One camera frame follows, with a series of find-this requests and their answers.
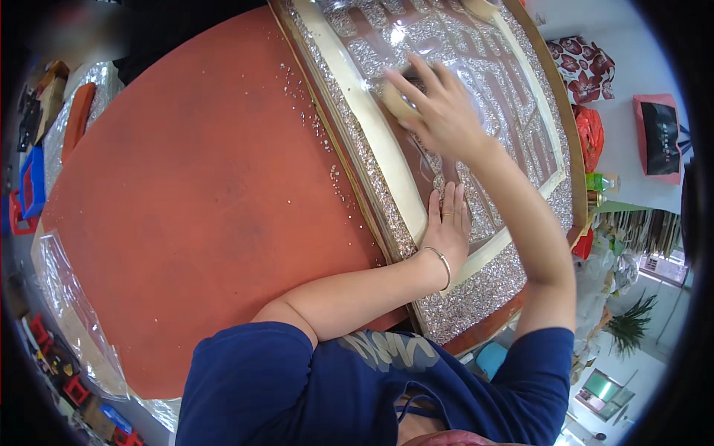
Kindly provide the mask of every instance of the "woman's hand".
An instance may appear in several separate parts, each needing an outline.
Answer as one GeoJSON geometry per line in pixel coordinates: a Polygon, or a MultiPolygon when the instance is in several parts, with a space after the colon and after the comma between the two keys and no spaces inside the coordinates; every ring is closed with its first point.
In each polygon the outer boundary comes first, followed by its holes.
{"type": "Polygon", "coordinates": [[[428,97],[394,70],[387,79],[414,103],[423,119],[409,119],[402,126],[414,131],[426,148],[440,155],[469,163],[498,149],[494,138],[486,135],[465,86],[443,64],[429,65],[415,54],[409,61],[428,89],[428,97]]]}
{"type": "Polygon", "coordinates": [[[427,268],[429,278],[433,279],[435,285],[439,287],[437,289],[444,288],[448,282],[446,267],[436,253],[423,248],[430,246],[446,257],[453,279],[466,261],[470,231],[471,219],[466,202],[463,200],[463,184],[458,186],[453,182],[446,184],[441,210],[439,210],[439,192],[433,191],[429,196],[429,226],[421,241],[420,251],[415,257],[429,262],[427,268]]]}

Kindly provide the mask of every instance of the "red plastic bag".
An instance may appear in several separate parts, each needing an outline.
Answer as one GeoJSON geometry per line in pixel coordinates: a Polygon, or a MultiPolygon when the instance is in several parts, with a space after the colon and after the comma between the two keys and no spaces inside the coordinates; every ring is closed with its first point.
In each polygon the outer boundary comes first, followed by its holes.
{"type": "Polygon", "coordinates": [[[592,173],[598,166],[600,154],[605,145],[605,132],[600,114],[596,110],[590,110],[583,106],[573,106],[575,114],[575,124],[578,126],[580,135],[580,145],[583,148],[583,160],[585,161],[585,172],[592,173]]]}

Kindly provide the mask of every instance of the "woman's left hand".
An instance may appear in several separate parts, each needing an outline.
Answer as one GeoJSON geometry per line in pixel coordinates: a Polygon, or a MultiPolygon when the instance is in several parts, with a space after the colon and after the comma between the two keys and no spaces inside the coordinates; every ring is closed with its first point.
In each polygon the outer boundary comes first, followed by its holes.
{"type": "Polygon", "coordinates": [[[463,184],[458,186],[453,182],[446,184],[442,209],[439,209],[439,192],[434,190],[429,196],[429,226],[421,241],[419,255],[424,257],[432,255],[436,259],[436,262],[432,263],[434,268],[443,269],[442,287],[448,280],[446,268],[443,264],[437,265],[441,261],[433,251],[423,248],[430,246],[446,257],[453,279],[466,261],[470,231],[471,218],[468,214],[468,206],[463,200],[463,184]]]}

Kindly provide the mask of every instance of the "blue object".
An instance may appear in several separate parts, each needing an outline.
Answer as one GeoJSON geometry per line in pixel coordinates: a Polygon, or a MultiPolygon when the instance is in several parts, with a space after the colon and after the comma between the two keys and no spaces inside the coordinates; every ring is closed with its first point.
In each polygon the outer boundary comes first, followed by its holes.
{"type": "Polygon", "coordinates": [[[407,411],[447,429],[552,445],[568,409],[573,339],[565,328],[528,333],[486,382],[411,333],[365,330],[313,351],[292,325],[238,325],[194,350],[176,446],[396,445],[394,403],[405,392],[423,408],[407,411]]]}
{"type": "Polygon", "coordinates": [[[0,223],[2,223],[2,236],[10,234],[10,197],[0,197],[0,223]]]}
{"type": "Polygon", "coordinates": [[[507,353],[508,350],[498,343],[486,344],[476,357],[476,365],[486,372],[489,379],[493,379],[498,369],[501,368],[503,361],[506,360],[507,353]]]}
{"type": "Polygon", "coordinates": [[[108,419],[111,420],[119,429],[123,430],[127,434],[131,434],[131,425],[124,417],[122,417],[119,412],[116,411],[112,406],[108,404],[102,404],[99,406],[99,410],[106,415],[108,419]]]}
{"type": "Polygon", "coordinates": [[[37,217],[45,204],[44,192],[44,155],[42,147],[33,146],[22,163],[20,170],[20,208],[23,220],[37,217]]]}

